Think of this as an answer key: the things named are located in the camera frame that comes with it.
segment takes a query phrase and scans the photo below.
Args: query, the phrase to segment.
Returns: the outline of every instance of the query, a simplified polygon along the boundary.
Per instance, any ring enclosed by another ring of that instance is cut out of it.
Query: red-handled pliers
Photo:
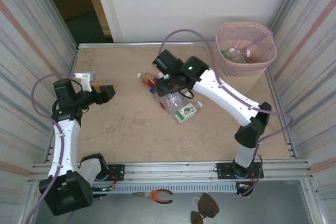
[[[137,195],[137,196],[140,196],[140,197],[151,198],[151,200],[154,200],[154,201],[156,201],[157,203],[160,203],[160,204],[169,204],[169,203],[173,202],[171,199],[170,200],[161,200],[161,199],[158,199],[154,196],[155,194],[159,194],[159,193],[165,193],[165,194],[170,194],[170,195],[173,194],[171,191],[165,190],[165,189],[151,191],[150,193],[139,192],[139,193],[133,193],[133,194]]]

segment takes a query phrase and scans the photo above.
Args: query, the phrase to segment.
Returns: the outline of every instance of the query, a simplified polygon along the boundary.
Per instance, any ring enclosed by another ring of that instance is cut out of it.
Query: plastic basket
[[[230,48],[249,49],[251,56],[246,64],[233,63],[221,51]],[[277,55],[272,32],[253,22],[231,22],[221,25],[216,32],[214,55],[216,67],[230,77],[257,76],[272,63]]]

